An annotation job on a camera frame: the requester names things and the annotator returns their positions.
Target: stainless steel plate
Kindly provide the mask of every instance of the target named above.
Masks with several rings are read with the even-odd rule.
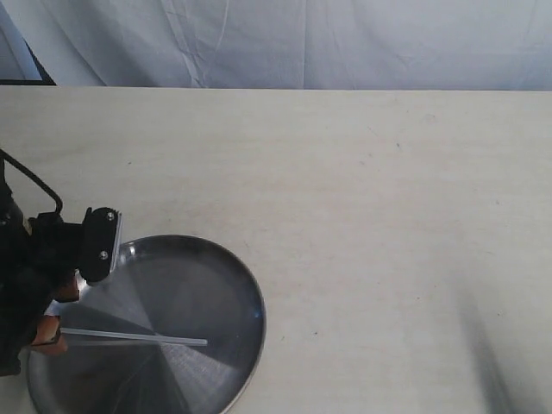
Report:
[[[215,243],[169,235],[122,245],[112,276],[62,309],[65,327],[204,338],[208,346],[68,336],[66,354],[30,356],[37,411],[225,412],[253,375],[265,337],[251,272]]]

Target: table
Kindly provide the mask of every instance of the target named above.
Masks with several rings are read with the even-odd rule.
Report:
[[[125,240],[245,261],[267,340],[233,413],[482,413],[483,335],[552,407],[550,114],[550,93],[2,87],[0,145],[66,220],[108,205]],[[23,377],[0,405],[33,412]]]

